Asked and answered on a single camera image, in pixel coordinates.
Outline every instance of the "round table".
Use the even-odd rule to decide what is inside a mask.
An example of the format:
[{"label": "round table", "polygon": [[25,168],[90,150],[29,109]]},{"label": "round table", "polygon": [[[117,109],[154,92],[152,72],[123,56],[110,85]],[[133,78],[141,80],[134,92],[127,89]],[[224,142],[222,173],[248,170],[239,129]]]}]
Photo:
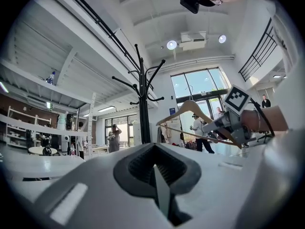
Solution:
[{"label": "round table", "polygon": [[[42,151],[43,151],[44,147],[40,146],[40,147],[30,147],[29,148],[29,152],[31,154],[35,154],[35,155],[43,155]],[[57,150],[55,148],[51,148],[51,155],[54,155],[57,153]]]}]

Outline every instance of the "chair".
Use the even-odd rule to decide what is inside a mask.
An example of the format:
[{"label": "chair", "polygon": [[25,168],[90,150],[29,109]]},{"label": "chair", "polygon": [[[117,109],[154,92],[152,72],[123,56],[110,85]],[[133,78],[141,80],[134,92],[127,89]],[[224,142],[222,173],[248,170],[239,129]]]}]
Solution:
[{"label": "chair", "polygon": [[264,132],[264,136],[260,137],[257,139],[257,142],[260,140],[260,139],[263,139],[264,138],[264,143],[266,142],[266,139],[267,137],[272,137],[271,134],[268,134],[269,132]]}]

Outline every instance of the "fluorescent light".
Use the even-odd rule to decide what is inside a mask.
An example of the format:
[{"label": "fluorescent light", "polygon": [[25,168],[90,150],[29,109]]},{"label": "fluorescent light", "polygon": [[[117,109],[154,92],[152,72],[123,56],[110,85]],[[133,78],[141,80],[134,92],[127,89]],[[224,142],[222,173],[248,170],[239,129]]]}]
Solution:
[{"label": "fluorescent light", "polygon": [[174,50],[177,47],[177,42],[174,40],[169,41],[166,46],[169,50]]},{"label": "fluorescent light", "polygon": [[2,82],[0,82],[0,86],[1,86],[3,91],[5,91],[7,94],[9,93],[9,91],[6,89],[6,87],[3,85]]},{"label": "fluorescent light", "polygon": [[224,43],[227,40],[227,37],[225,35],[221,35],[218,38],[219,43]]},{"label": "fluorescent light", "polygon": [[99,110],[99,112],[104,112],[104,111],[111,110],[111,109],[114,109],[114,107],[110,106],[108,108]]}]

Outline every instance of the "camera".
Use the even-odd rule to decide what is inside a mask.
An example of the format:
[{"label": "camera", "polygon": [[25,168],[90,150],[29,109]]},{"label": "camera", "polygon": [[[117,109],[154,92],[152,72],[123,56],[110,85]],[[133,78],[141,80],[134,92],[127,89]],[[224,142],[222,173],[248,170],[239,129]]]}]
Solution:
[{"label": "camera", "polygon": [[198,13],[199,3],[197,0],[180,0],[180,4],[194,14]]}]

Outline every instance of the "coat rack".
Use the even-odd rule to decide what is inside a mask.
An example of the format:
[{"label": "coat rack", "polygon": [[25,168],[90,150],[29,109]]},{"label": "coat rack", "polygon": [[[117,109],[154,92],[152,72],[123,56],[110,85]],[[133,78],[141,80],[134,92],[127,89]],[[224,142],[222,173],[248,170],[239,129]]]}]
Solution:
[{"label": "coat rack", "polygon": [[[157,98],[157,99],[150,98],[149,93],[148,93],[148,89],[151,85],[151,82],[152,82],[153,78],[158,73],[161,66],[164,65],[165,60],[163,59],[159,66],[151,67],[151,68],[147,69],[146,72],[144,72],[143,58],[140,57],[138,45],[135,44],[134,46],[137,50],[137,54],[138,54],[138,58],[139,58],[139,62],[140,62],[140,72],[138,72],[138,71],[128,71],[128,74],[130,74],[132,72],[135,72],[135,73],[139,74],[140,90],[138,90],[137,84],[130,85],[130,84],[114,77],[114,76],[112,77],[112,79],[114,79],[116,81],[119,81],[119,82],[123,83],[124,85],[132,88],[138,94],[139,101],[136,102],[136,103],[130,102],[130,104],[131,105],[139,105],[141,138],[142,138],[142,143],[145,144],[145,143],[150,143],[151,142],[150,129],[149,129],[149,119],[148,119],[147,99],[149,99],[152,102],[157,102],[159,100],[164,100],[164,97]],[[151,69],[156,69],[156,70],[155,70],[152,77],[150,78],[150,80],[147,83],[147,73]]]}]

